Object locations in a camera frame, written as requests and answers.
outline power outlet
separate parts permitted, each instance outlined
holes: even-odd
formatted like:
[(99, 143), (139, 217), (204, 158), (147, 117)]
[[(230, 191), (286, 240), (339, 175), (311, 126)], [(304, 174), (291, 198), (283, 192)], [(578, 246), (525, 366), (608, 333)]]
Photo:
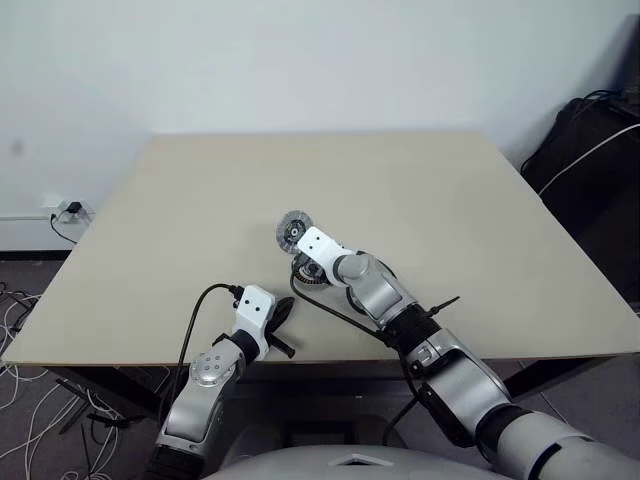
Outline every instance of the power outlet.
[[(80, 202), (82, 210), (76, 215), (65, 214), (65, 210), (69, 207), (71, 202)], [(84, 200), (67, 200), (61, 197), (52, 196), (45, 199), (41, 207), (43, 213), (50, 217), (55, 215), (58, 219), (58, 223), (79, 223), (81, 217), (86, 217), (91, 221), (90, 215), (93, 215), (94, 210)]]

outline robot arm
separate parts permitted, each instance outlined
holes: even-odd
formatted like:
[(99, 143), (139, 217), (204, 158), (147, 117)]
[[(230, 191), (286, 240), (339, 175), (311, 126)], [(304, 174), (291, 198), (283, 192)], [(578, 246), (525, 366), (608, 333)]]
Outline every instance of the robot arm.
[(637, 478), (636, 461), (511, 403), (500, 378), (433, 319), (452, 301), (424, 310), (382, 262), (342, 247), (316, 227), (297, 246), (331, 284), (350, 290), (385, 344), (423, 381), (418, 401), (453, 444), (477, 445), (502, 473), (517, 479)]
[(187, 383), (171, 406), (156, 440), (146, 479), (200, 478), (222, 422), (225, 393), (248, 365), (266, 356), (271, 345), (289, 357), (295, 354), (273, 335), (291, 311), (291, 297), (276, 303), (271, 293), (250, 285), (234, 306), (236, 321), (232, 335), (220, 336), (191, 363)]

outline table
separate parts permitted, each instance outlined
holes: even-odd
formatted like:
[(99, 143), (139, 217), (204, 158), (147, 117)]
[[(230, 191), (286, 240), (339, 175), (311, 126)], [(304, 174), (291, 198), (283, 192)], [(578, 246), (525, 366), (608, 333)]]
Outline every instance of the table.
[[(103, 206), (4, 355), (46, 366), (175, 364), (209, 284), (289, 295), (275, 241), (307, 212), (345, 246), (390, 265), (482, 358), (606, 356), (640, 349), (638, 318), (506, 159), (475, 133), (161, 135)], [(340, 309), (341, 292), (319, 292)], [(228, 331), (212, 295), (187, 359)], [(293, 361), (394, 352), (298, 301), (279, 330)], [(268, 362), (286, 362), (273, 351)]]

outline white wall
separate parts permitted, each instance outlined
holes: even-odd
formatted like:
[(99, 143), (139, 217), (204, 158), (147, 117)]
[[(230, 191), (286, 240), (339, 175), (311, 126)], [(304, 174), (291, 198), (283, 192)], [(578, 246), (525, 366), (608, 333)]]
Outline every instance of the white wall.
[[(610, 83), (637, 13), (638, 0), (0, 0), (0, 217), (47, 195), (99, 207), (154, 132), (477, 129), (517, 165), (563, 102)], [(0, 221), (0, 250), (64, 247), (46, 221)]]

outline white cable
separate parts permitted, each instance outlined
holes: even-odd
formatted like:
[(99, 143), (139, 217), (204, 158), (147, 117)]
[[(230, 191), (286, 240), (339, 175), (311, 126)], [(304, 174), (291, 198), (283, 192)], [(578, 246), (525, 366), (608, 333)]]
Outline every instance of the white cable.
[(113, 409), (111, 409), (111, 408), (103, 408), (103, 407), (99, 407), (98, 405), (96, 405), (94, 403), (93, 399), (91, 398), (91, 392), (89, 391), (88, 388), (85, 390), (85, 392), (87, 394), (87, 399), (89, 400), (89, 403), (91, 404), (91, 406), (93, 408), (95, 408), (96, 410), (98, 410), (99, 412), (102, 412), (102, 413), (111, 413), (112, 412)]
[[(32, 298), (40, 298), (42, 297), (42, 295), (31, 295), (29, 297), (24, 297), (22, 300), (31, 300)], [(20, 305), (18, 302), (13, 302), (11, 305), (9, 305), (9, 307), (5, 310), (4, 312), (4, 319), (3, 319), (3, 323), (4, 323), (4, 331), (5, 334), (11, 338), (11, 340), (14, 340), (16, 337), (14, 335), (12, 335), (9, 331), (9, 325), (7, 323), (7, 319), (9, 318), (9, 312), (11, 310), (13, 310), (15, 308), (16, 305)], [(4, 347), (5, 342), (7, 341), (7, 337), (5, 337), (2, 340), (2, 346), (0, 347), (0, 352), (2, 351), (2, 347)]]
[(158, 390), (160, 390), (160, 387), (164, 385), (164, 382), (167, 380), (167, 378), (169, 378), (169, 375), (171, 375), (171, 369), (169, 369), (169, 367), (165, 367), (164, 365), (162, 365), (162, 368), (164, 368), (167, 371), (167, 374), (164, 376), (164, 378), (158, 384), (158, 386), (154, 389), (153, 393), (158, 393)]
[(0, 406), (0, 411), (4, 410), (7, 407), (10, 407), (11, 405), (13, 405), (13, 402), (16, 401), (16, 397), (18, 396), (18, 383), (20, 383), (20, 380), (18, 380), (18, 375), (15, 375), (15, 379), (16, 379), (16, 386), (13, 389), (13, 396), (11, 397), (11, 400), (9, 400), (7, 403), (5, 403), (4, 405)]
[(40, 399), (40, 401), (38, 402), (38, 404), (36, 405), (36, 408), (33, 410), (33, 414), (31, 415), (31, 422), (29, 422), (29, 433), (27, 434), (27, 444), (26, 444), (26, 448), (24, 449), (24, 474), (25, 474), (25, 479), (26, 480), (31, 480), (31, 472), (29, 471), (29, 443), (31, 443), (31, 433), (33, 433), (33, 423), (36, 419), (36, 414), (38, 413), (38, 410), (40, 409), (40, 406), (44, 403), (44, 401), (53, 393), (55, 392), (58, 388), (60, 387), (59, 384), (55, 384), (55, 386), (49, 390), (44, 397), (42, 397)]
[[(40, 402), (38, 402), (38, 405), (36, 405), (36, 409), (33, 411), (32, 419), (35, 417), (35, 414), (37, 413), (38, 408), (44, 402), (44, 400), (46, 400), (47, 397), (49, 397), (49, 395), (51, 395), (59, 386), (60, 385), (56, 384), (51, 390), (49, 390), (47, 393), (45, 393), (45, 395), (40, 399)], [(71, 399), (71, 402), (73, 402), (73, 405), (75, 405), (77, 403), (77, 401), (78, 401), (77, 398)], [(49, 425), (47, 425), (47, 428), (45, 428), (42, 432), (40, 432), (35, 437), (27, 438), (26, 442), (21, 443), (20, 445), (18, 445), (16, 447), (13, 447), (12, 449), (7, 450), (6, 452), (4, 452), (2, 455), (0, 455), (0, 460), (2, 460), (4, 457), (6, 457), (7, 455), (10, 455), (13, 452), (16, 452), (16, 451), (20, 450), (21, 448), (24, 448), (25, 446), (30, 445), (32, 442), (35, 442), (38, 438), (43, 436), (45, 433), (47, 433), (49, 430), (51, 430), (53, 427), (55, 427), (58, 423), (60, 423), (62, 421), (62, 419), (69, 413), (69, 411), (71, 411), (71, 408), (73, 408), (73, 406), (71, 406), (69, 409), (67, 409), (68, 411), (65, 412), (65, 408), (67, 407), (67, 405), (65, 405), (64, 407), (62, 407), (62, 409), (60, 409), (60, 411), (54, 416), (55, 421), (52, 419), (52, 421), (49, 423)]]
[(23, 295), (24, 296), (24, 292), (11, 292), (9, 290), (0, 290), (0, 295), (3, 295), (5, 293), (10, 293), (12, 295)]
[[(521, 361), (518, 361), (518, 364), (520, 365), (520, 368), (522, 368), (523, 370), (525, 369), (524, 363), (522, 363)], [(538, 392), (540, 394), (540, 397), (542, 397), (542, 399), (547, 403), (547, 405), (549, 405), (549, 408), (551, 410), (554, 411), (554, 413), (558, 416), (558, 418), (560, 420), (562, 420), (564, 423), (566, 423), (567, 425), (569, 425), (569, 422), (567, 422), (567, 419), (564, 418), (564, 415), (562, 415), (558, 409), (556, 407), (553, 406), (553, 404), (551, 403), (551, 401), (547, 398), (547, 396), (544, 394), (544, 392)]]
[[(111, 418), (112, 420), (116, 420), (118, 418), (118, 413), (112, 407), (110, 407), (106, 402), (100, 400), (106, 406), (106, 408), (98, 407), (91, 399), (90, 390), (86, 389), (85, 391), (87, 394), (87, 398), (89, 399), (89, 403), (93, 408), (95, 408), (100, 412), (106, 413), (109, 416), (109, 418)], [(111, 447), (111, 451), (109, 452), (109, 455), (107, 456), (107, 458), (105, 458), (102, 464), (100, 464), (100, 460), (102, 459), (102, 456), (104, 455), (107, 449), (107, 446), (110, 443), (112, 435), (115, 435), (114, 441), (113, 441), (113, 447)], [(109, 429), (109, 432), (107, 433), (107, 438), (102, 444), (102, 448), (100, 448), (100, 451), (98, 452), (98, 456), (93, 461), (93, 467), (92, 467), (93, 471), (91, 472), (91, 475), (82, 477), (83, 480), (112, 480), (111, 477), (108, 474), (103, 473), (102, 470), (104, 470), (105, 467), (108, 465), (108, 463), (111, 461), (117, 448), (118, 448), (118, 428), (111, 427)], [(80, 480), (80, 474), (74, 470), (69, 470), (67, 472), (64, 472), (64, 474), (61, 477), (61, 480)]]
[(9, 372), (9, 375), (11, 375), (14, 378), (17, 378), (18, 380), (20, 380), (21, 382), (33, 382), (34, 380), (38, 380), (39, 378), (44, 377), (47, 373), (49, 373), (48, 371), (44, 371), (42, 372), (40, 375), (36, 375), (35, 377), (21, 377), (18, 372), (18, 367), (16, 367), (16, 373), (11, 373)]
[[(79, 402), (78, 398), (72, 397), (71, 400), (69, 400), (64, 407), (62, 407), (62, 409), (67, 409), (64, 414), (62, 414), (62, 410), (60, 410), (54, 417), (53, 419), (51, 419), (51, 422), (54, 422), (57, 420), (58, 415), (62, 414), (60, 420), (62, 418), (64, 418), (67, 414), (69, 414), (69, 412), (71, 412), (71, 410), (73, 410), (73, 408), (76, 406), (76, 404)], [(38, 449), (38, 445), (40, 444), (40, 440), (42, 440), (44, 438), (44, 435), (39, 435), (36, 437), (34, 437), (34, 440), (36, 440), (36, 443), (33, 444), (33, 450), (31, 450), (31, 455), (29, 455), (29, 475), (31, 475), (31, 462), (33, 461), (33, 457), (36, 454), (36, 450)]]
[[(31, 300), (31, 299), (40, 298), (40, 297), (42, 297), (42, 295), (30, 295), (30, 296), (24, 297), (23, 300)], [(7, 338), (10, 338), (12, 341), (15, 339), (15, 335), (12, 335), (11, 334), (11, 330), (9, 329), (8, 318), (9, 318), (9, 312), (13, 308), (15, 308), (16, 305), (19, 305), (19, 302), (12, 303), (4, 312), (3, 322), (0, 325), (0, 328), (4, 329), (4, 338), (2, 339), (2, 345), (0, 345), (0, 352), (3, 351), (4, 346), (7, 343)], [(6, 368), (6, 370), (4, 372), (0, 373), (0, 376), (4, 375), (5, 373), (9, 373), (9, 375), (11, 375), (12, 377), (14, 377), (16, 379), (16, 382), (20, 382), (20, 381), (32, 382), (34, 380), (38, 380), (38, 379), (44, 377), (47, 373), (49, 373), (49, 372), (47, 372), (45, 370), (40, 375), (36, 375), (35, 377), (21, 377), (20, 376), (20, 370), (18, 369), (17, 366), (14, 367), (14, 371), (15, 371), (15, 373), (13, 373), (10, 368)], [(16, 390), (14, 392), (13, 400), (15, 400), (15, 394), (17, 394), (17, 387), (16, 387)], [(8, 405), (0, 407), (0, 410), (3, 410), (7, 406), (9, 406), (11, 403), (9, 403)]]
[(602, 142), (600, 142), (598, 145), (596, 145), (595, 147), (593, 147), (591, 150), (587, 151), (587, 153), (582, 154), (580, 157), (578, 157), (577, 160), (574, 160), (573, 162), (571, 162), (569, 165), (567, 165), (566, 167), (564, 167), (562, 170), (560, 170), (558, 173), (556, 173), (553, 177), (551, 177), (551, 180), (549, 180), (547, 182), (547, 184), (542, 187), (539, 191), (538, 191), (538, 196), (541, 196), (544, 191), (549, 188), (549, 186), (551, 186), (551, 184), (553, 182), (556, 181), (556, 179), (566, 173), (568, 170), (570, 170), (571, 168), (573, 168), (574, 166), (576, 166), (578, 163), (580, 163), (582, 160), (584, 160), (587, 156), (591, 155), (593, 152), (595, 152), (596, 150), (598, 150), (600, 147), (602, 147), (603, 145), (606, 145), (607, 143), (609, 143), (611, 140), (613, 140), (614, 138), (618, 137), (619, 135), (622, 135), (623, 133), (627, 133), (629, 130), (633, 130), (634, 128), (638, 128), (640, 127), (640, 123), (636, 123), (634, 125), (631, 125), (627, 128), (623, 128), (622, 130), (620, 130), (617, 133), (614, 133), (613, 135), (611, 135), (610, 137), (604, 139)]

